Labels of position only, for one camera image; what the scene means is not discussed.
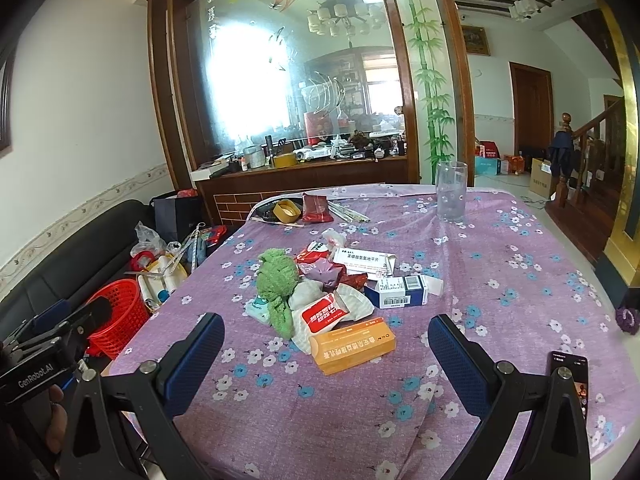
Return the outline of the red plastic basket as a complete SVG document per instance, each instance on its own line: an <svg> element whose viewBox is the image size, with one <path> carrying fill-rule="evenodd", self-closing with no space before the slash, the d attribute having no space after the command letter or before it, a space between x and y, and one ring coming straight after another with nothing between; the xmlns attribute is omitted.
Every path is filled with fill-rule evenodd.
<svg viewBox="0 0 640 480"><path fill-rule="evenodd" d="M137 282L130 278L105 285L88 299L87 304L98 298L105 298L110 303L112 313L106 323L88 338L87 354L107 356L114 360L149 321L150 312L143 302Z"/></svg>

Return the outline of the orange medicine box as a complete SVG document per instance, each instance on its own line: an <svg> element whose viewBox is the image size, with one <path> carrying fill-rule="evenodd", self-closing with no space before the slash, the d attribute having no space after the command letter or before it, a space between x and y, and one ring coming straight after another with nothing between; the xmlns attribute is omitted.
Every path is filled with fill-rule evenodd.
<svg viewBox="0 0 640 480"><path fill-rule="evenodd" d="M370 362L396 349L396 337L382 318L311 336L310 354L326 376Z"/></svg>

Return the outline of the red white snack packet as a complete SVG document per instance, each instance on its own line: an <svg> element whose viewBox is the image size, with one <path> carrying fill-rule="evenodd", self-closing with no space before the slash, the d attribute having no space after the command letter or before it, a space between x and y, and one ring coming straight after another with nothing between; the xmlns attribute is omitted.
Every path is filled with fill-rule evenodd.
<svg viewBox="0 0 640 480"><path fill-rule="evenodd" d="M344 302L330 292L303 310L302 319L311 335L325 333L348 315Z"/></svg>

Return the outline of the brown wooden door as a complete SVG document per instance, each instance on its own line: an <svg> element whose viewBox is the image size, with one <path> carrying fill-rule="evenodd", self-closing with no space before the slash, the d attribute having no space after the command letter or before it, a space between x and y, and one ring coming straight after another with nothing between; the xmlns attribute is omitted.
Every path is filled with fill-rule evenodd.
<svg viewBox="0 0 640 480"><path fill-rule="evenodd" d="M511 62L514 151L526 159L543 158L553 133L553 93L548 70Z"/></svg>

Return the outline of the blue white medicine box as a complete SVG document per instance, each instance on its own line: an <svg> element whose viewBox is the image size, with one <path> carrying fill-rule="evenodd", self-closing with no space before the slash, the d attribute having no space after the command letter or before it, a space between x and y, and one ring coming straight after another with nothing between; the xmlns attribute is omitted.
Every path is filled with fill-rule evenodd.
<svg viewBox="0 0 640 480"><path fill-rule="evenodd" d="M363 287L364 296L380 309L425 306L431 296L439 297L443 290L443 280L427 275L389 276Z"/></svg>

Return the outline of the black leather sofa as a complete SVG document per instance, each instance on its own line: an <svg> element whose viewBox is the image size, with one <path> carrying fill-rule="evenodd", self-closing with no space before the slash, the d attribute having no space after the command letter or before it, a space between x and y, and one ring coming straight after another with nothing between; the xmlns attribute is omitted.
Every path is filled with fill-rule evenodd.
<svg viewBox="0 0 640 480"><path fill-rule="evenodd" d="M1 301L1 337L6 338L58 300L72 309L130 270L138 224L155 226L153 209L138 200L107 209L44 258Z"/></svg>

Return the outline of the clear drinking glass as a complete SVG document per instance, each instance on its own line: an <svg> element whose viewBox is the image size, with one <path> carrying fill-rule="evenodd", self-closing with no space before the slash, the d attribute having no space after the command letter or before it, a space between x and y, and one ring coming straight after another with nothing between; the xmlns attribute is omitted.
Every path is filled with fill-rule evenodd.
<svg viewBox="0 0 640 480"><path fill-rule="evenodd" d="M438 218L447 222L462 221L465 214L468 166L465 162L440 162L436 171Z"/></svg>

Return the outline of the green plush cloth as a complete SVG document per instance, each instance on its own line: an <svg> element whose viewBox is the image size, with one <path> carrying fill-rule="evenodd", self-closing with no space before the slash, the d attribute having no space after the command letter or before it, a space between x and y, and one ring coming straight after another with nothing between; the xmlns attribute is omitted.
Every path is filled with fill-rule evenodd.
<svg viewBox="0 0 640 480"><path fill-rule="evenodd" d="M291 339L294 325L288 300L300 281L296 262L284 249L269 248L259 256L256 287L267 301L269 323L279 337Z"/></svg>

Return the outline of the bag of white rolls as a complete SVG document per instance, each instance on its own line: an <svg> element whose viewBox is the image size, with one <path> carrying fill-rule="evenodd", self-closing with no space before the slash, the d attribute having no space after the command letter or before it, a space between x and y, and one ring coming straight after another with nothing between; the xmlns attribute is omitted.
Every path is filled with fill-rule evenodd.
<svg viewBox="0 0 640 480"><path fill-rule="evenodd" d="M134 272L142 301L151 312L158 310L186 280L188 274L181 263L160 256L143 271Z"/></svg>

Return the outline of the wooden stair railing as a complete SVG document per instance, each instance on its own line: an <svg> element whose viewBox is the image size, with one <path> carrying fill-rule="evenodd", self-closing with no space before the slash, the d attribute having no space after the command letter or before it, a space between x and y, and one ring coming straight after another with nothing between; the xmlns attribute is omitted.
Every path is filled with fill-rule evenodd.
<svg viewBox="0 0 640 480"><path fill-rule="evenodd" d="M590 196L605 207L616 208L624 176L624 119L620 96L605 96L603 112L576 130L572 116L562 114L548 148L555 182L550 198L553 205L578 206Z"/></svg>

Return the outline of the framed wall painting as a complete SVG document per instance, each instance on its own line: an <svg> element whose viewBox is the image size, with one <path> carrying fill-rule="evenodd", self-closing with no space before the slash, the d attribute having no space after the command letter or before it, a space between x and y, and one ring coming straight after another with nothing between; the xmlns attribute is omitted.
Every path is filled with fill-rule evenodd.
<svg viewBox="0 0 640 480"><path fill-rule="evenodd" d="M10 106L11 84L16 49L13 49L1 67L1 102L0 102L0 152L4 153L11 145Z"/></svg>

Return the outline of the wooden glass partition cabinet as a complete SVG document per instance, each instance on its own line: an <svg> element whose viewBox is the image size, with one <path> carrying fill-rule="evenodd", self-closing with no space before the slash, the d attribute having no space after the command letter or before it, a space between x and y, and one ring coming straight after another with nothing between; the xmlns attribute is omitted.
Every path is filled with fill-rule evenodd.
<svg viewBox="0 0 640 480"><path fill-rule="evenodd" d="M286 191L431 183L472 162L454 0L145 0L171 179L239 226Z"/></svg>

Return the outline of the white tissue paper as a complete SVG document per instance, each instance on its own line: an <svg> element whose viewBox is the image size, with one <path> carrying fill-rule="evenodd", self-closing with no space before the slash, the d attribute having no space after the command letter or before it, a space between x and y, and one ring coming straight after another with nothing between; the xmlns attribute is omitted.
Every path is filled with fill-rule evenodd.
<svg viewBox="0 0 640 480"><path fill-rule="evenodd" d="M374 305L372 302L357 289L341 284L338 285L337 289L334 289L333 292L341 298L348 310L348 315L337 324L361 321L370 316L374 311ZM288 305L292 310L294 325L292 341L301 352L306 354L310 353L309 338L314 335L309 333L308 328L304 324L302 313L306 307L326 294L329 294L329 292L325 292L323 290L320 282L303 280L297 284L292 296L288 300Z"/></svg>

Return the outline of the yellow tape roll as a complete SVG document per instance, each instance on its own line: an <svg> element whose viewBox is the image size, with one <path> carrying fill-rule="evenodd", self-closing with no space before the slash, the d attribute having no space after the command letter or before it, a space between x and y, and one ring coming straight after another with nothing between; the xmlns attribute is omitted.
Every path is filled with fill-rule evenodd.
<svg viewBox="0 0 640 480"><path fill-rule="evenodd" d="M277 200L272 212L278 221L284 224L295 223L302 215L299 206L288 198Z"/></svg>

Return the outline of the red snack wrapper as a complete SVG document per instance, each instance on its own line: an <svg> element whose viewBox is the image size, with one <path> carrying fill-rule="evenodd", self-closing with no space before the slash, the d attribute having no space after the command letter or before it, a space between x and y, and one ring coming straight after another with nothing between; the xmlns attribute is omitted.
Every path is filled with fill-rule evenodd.
<svg viewBox="0 0 640 480"><path fill-rule="evenodd" d="M321 242L311 242L294 257L294 261L303 278L320 282L326 292L341 284L361 292L368 282L367 274L349 274L343 263L333 262L330 248Z"/></svg>

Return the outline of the dark red packet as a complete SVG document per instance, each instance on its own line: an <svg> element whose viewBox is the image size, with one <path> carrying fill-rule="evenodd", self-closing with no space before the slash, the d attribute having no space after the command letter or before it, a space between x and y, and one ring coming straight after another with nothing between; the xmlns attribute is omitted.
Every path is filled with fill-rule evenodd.
<svg viewBox="0 0 640 480"><path fill-rule="evenodd" d="M303 194L303 222L328 223L332 222L329 202L326 196Z"/></svg>

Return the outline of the bundle of chopsticks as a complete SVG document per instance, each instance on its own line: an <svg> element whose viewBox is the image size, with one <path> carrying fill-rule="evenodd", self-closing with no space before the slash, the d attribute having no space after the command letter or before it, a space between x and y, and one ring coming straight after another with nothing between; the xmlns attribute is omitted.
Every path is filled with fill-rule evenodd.
<svg viewBox="0 0 640 480"><path fill-rule="evenodd" d="M369 223L370 222L370 218L365 214L360 214L360 212L353 210L352 208L349 208L347 206L343 206L337 202L334 202L334 200L329 200L328 205L329 205L329 211L331 214L334 214L334 216L337 216L338 218L346 222L350 222L350 223Z"/></svg>

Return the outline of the cardboard box on floor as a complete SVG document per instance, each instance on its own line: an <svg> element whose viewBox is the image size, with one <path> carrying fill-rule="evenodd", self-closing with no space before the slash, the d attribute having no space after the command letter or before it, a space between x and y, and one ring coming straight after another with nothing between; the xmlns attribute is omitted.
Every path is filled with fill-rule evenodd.
<svg viewBox="0 0 640 480"><path fill-rule="evenodd" d="M550 162L534 158L529 178L529 191L548 200L554 192L554 186Z"/></svg>

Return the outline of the long white medicine box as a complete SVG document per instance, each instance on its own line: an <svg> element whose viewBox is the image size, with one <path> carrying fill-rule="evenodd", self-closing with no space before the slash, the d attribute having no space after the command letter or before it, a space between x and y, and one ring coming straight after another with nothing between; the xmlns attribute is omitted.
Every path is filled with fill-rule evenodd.
<svg viewBox="0 0 640 480"><path fill-rule="evenodd" d="M369 280L378 281L394 274L397 257L387 252L338 248L332 261L344 266L349 275L366 274Z"/></svg>

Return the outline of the clear plastic bag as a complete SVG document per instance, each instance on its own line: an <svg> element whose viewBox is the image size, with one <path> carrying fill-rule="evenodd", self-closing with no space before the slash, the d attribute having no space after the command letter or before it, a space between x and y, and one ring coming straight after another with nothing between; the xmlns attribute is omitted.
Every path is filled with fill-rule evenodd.
<svg viewBox="0 0 640 480"><path fill-rule="evenodd" d="M130 249L130 256L136 258L142 252L150 252L154 257L163 255L166 243L155 230L139 221L134 228L137 235L137 243Z"/></svg>

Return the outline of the purple floral tablecloth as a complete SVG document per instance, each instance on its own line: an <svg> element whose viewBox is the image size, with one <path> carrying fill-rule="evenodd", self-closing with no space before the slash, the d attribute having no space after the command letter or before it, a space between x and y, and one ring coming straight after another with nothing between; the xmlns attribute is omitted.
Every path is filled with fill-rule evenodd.
<svg viewBox="0 0 640 480"><path fill-rule="evenodd" d="M586 431L600 460L638 437L639 382L602 287L572 263L536 212L506 192L472 191L445 223L423 186L331 188L366 222L336 220L351 248L388 252L400 276L439 278L421 307L386 310L393 352L326 376L314 359L247 316L260 255L298 255L323 226L249 221L153 314L112 364L161 358L207 312L224 320L220 355L176 421L209 468L249 479L437 479L469 439L465 413L426 336L441 313L494 359L543 373L553 350L589 364Z"/></svg>

